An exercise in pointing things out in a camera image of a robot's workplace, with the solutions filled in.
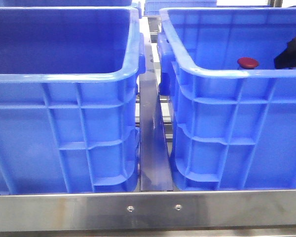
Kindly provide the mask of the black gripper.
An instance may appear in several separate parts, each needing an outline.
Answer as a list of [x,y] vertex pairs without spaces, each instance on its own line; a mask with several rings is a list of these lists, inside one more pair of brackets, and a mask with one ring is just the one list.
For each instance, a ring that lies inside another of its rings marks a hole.
[[296,37],[287,43],[286,49],[275,57],[275,69],[296,68]]

